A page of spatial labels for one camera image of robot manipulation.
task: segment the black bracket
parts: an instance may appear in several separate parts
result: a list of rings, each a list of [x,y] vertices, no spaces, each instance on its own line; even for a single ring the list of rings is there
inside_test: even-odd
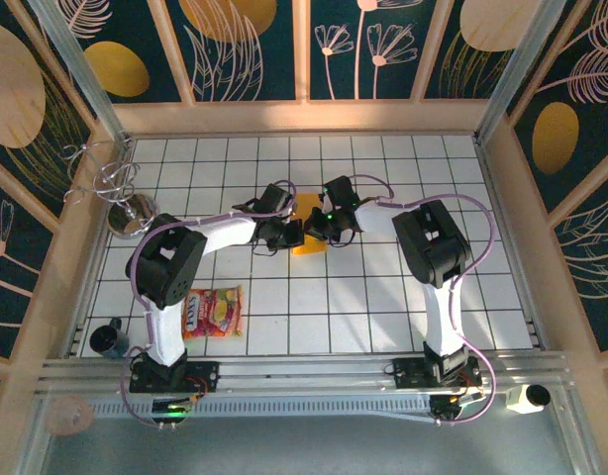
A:
[[[131,393],[191,394],[216,391],[219,379],[218,361],[188,361],[185,354],[172,366],[158,364],[147,353],[138,354],[131,363]]]
[[[392,372],[388,374],[394,376],[396,389],[464,388],[468,383],[460,374],[462,372],[469,379],[472,386],[482,385],[478,360],[474,356],[470,356],[456,378],[447,383],[439,382],[433,374],[426,370],[425,360],[422,357],[395,358],[392,360]]]

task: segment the snack bag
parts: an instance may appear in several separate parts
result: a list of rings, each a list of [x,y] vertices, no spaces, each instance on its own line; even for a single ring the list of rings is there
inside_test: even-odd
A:
[[[190,290],[183,303],[183,339],[240,336],[242,295],[241,286]]]

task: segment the metal cup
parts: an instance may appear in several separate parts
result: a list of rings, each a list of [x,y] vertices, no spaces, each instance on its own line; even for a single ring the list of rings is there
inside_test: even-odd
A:
[[[90,347],[105,358],[121,358],[124,356],[130,342],[128,336],[121,332],[121,319],[114,318],[110,325],[104,325],[95,330],[90,336]]]

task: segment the wire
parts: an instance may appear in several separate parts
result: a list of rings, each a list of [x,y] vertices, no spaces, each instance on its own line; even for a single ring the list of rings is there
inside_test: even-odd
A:
[[[139,262],[140,256],[142,255],[142,252],[144,251],[144,247],[146,247],[146,245],[155,236],[157,236],[161,233],[164,233],[168,230],[173,230],[175,228],[181,228],[181,227],[185,227],[185,226],[214,225],[216,223],[222,223],[222,222],[229,221],[229,220],[232,220],[235,218],[253,218],[253,219],[257,219],[257,220],[269,219],[269,218],[273,218],[275,216],[283,216],[284,212],[291,213],[291,211],[295,207],[295,203],[296,203],[297,188],[289,180],[279,180],[279,181],[276,181],[274,184],[278,185],[278,184],[282,184],[282,183],[287,184],[289,189],[291,190],[291,199],[286,203],[286,205],[284,205],[284,208],[282,208],[279,211],[276,211],[274,213],[233,213],[233,212],[230,212],[230,213],[227,213],[224,215],[211,216],[211,217],[205,218],[205,219],[186,220],[186,221],[179,221],[176,223],[168,223],[167,225],[159,226],[158,228],[150,231],[137,245],[137,248],[135,249],[135,252],[133,253],[133,257],[132,257],[132,261],[131,261],[131,265],[130,265],[130,284],[131,284],[131,288],[133,290],[133,295],[135,296],[135,300],[137,300],[137,302],[139,302],[146,310],[145,315],[146,315],[146,325],[148,328],[148,344],[146,345],[145,348],[141,348],[140,346],[134,346],[133,348],[130,349],[130,351],[128,352],[128,354],[126,356],[127,363],[124,364],[124,366],[122,368],[122,380],[120,381],[119,387],[120,387],[120,392],[122,395],[122,401],[124,402],[124,406],[126,407],[126,410],[128,411],[128,413],[131,416],[133,416],[135,419],[137,419],[140,423],[145,424],[147,426],[159,428],[159,426],[156,423],[142,418],[141,416],[139,416],[137,413],[135,413],[132,410],[132,408],[128,404],[128,397],[126,395],[127,391],[126,391],[126,386],[124,384],[124,379],[127,377],[126,369],[129,368],[131,365],[130,355],[134,352],[135,349],[138,349],[141,352],[147,351],[154,344],[154,330],[153,330],[153,325],[152,325],[151,302],[150,302],[150,300],[144,299],[142,297],[142,295],[139,293],[139,290],[137,288],[137,264]]]
[[[342,247],[346,247],[347,245],[352,244],[353,240],[355,240],[356,232],[354,230],[351,230],[351,231],[353,231],[353,234],[351,235],[351,238],[348,239],[347,242],[341,242],[338,240],[336,243],[332,243],[329,240],[329,244],[331,245],[331,247],[334,247],[335,249],[341,249]]]
[[[476,419],[480,418],[484,413],[486,413],[489,410],[489,408],[491,407],[491,405],[493,404],[493,401],[495,400],[495,393],[497,391],[497,381],[496,381],[497,378],[495,376],[495,371],[493,369],[493,366],[491,365],[491,362],[484,355],[484,353],[482,351],[480,351],[473,344],[471,344],[471,342],[468,339],[466,339],[464,337],[464,335],[458,331],[457,324],[454,319],[454,295],[455,295],[456,286],[461,284],[462,278],[464,276],[466,276],[469,272],[471,272],[473,269],[475,269],[486,258],[486,256],[489,254],[489,252],[493,248],[493,244],[495,243],[495,233],[496,233],[495,222],[494,222],[493,217],[491,216],[491,213],[489,212],[489,210],[482,203],[480,203],[475,198],[472,198],[467,195],[461,195],[458,193],[445,193],[442,195],[435,195],[435,196],[431,196],[429,198],[424,198],[422,200],[415,201],[413,203],[406,203],[406,204],[385,203],[385,202],[381,202],[377,198],[376,204],[382,208],[394,208],[394,209],[403,209],[403,210],[411,211],[411,210],[415,210],[415,209],[419,208],[421,205],[424,205],[426,203],[430,203],[430,202],[433,202],[436,200],[446,200],[446,199],[458,199],[458,200],[463,200],[463,201],[473,204],[484,214],[484,216],[487,219],[487,222],[489,223],[489,242],[488,242],[486,248],[484,249],[482,254],[480,254],[478,256],[478,258],[475,259],[469,265],[469,267],[467,269],[465,269],[460,275],[458,275],[457,277],[455,277],[452,280],[452,283],[450,285],[449,310],[450,310],[450,321],[452,322],[452,328],[454,329],[454,332],[456,332],[456,335],[460,338],[462,343],[464,343],[471,351],[473,351],[478,356],[478,358],[480,358],[482,360],[482,362],[487,366],[489,373],[491,374],[491,381],[490,381],[491,382],[491,394],[489,395],[489,398],[487,399],[487,402],[484,404],[482,409],[480,409],[477,413],[475,413],[472,416],[469,416],[467,418],[458,419],[455,421],[441,421],[440,419],[436,420],[437,424],[446,424],[448,426],[456,426],[458,424],[470,423],[471,421],[475,421]]]
[[[383,181],[380,178],[377,178],[376,176],[372,176],[372,175],[366,175],[365,173],[356,173],[355,175],[351,175],[349,176],[350,179],[352,178],[367,178],[368,180],[372,180],[372,181],[376,181],[377,183],[380,183],[381,185],[383,185],[385,188],[387,188],[387,192],[388,192],[388,198],[392,199],[394,198],[394,190],[392,190],[392,187],[389,185],[389,183]]]

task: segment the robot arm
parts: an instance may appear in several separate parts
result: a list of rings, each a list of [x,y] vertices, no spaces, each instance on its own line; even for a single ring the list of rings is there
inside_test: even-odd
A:
[[[303,226],[300,221],[289,221],[288,217],[255,220],[233,215],[217,224],[168,230],[149,240],[139,256],[137,287],[151,302],[149,357],[158,376],[174,380],[175,368],[186,359],[181,331],[182,305],[203,255],[260,238],[269,249],[279,250],[301,245],[304,233],[320,239],[338,239],[344,230],[378,232],[399,238],[412,275],[423,284],[428,316],[424,344],[427,371],[440,383],[466,365],[466,347],[458,335],[461,332],[459,286],[454,294],[453,319],[449,301],[451,279],[464,271],[471,252],[443,203],[428,203],[412,211],[384,208],[372,199],[361,201],[345,176],[327,183],[325,192],[324,210],[315,208]],[[259,200],[235,209],[270,213],[282,209],[288,197],[287,192],[269,185]],[[176,221],[162,214],[152,228]]]

